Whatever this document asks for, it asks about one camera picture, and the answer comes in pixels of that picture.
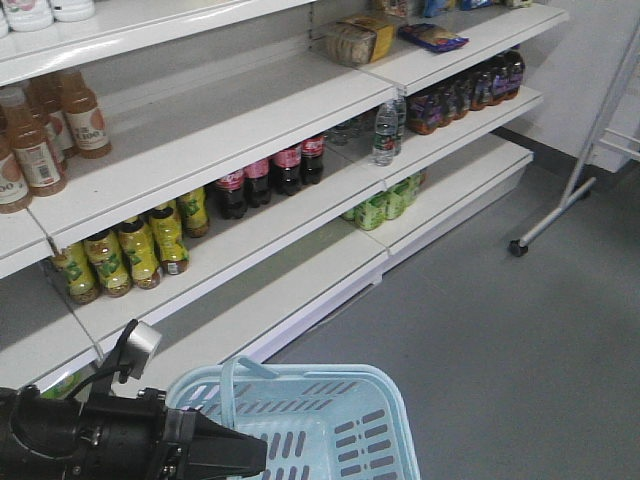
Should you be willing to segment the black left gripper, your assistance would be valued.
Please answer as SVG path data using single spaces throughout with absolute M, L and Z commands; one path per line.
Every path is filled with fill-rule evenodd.
M 138 398 L 92 393 L 85 403 L 71 479 L 253 477 L 266 469 L 267 443 L 202 415 L 169 409 L 164 393 Z

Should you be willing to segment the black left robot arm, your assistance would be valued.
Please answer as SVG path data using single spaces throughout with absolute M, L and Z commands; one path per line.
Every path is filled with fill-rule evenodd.
M 43 398 L 29 386 L 1 391 L 4 479 L 226 479 L 266 468 L 267 444 L 164 392 L 97 394 L 87 402 Z

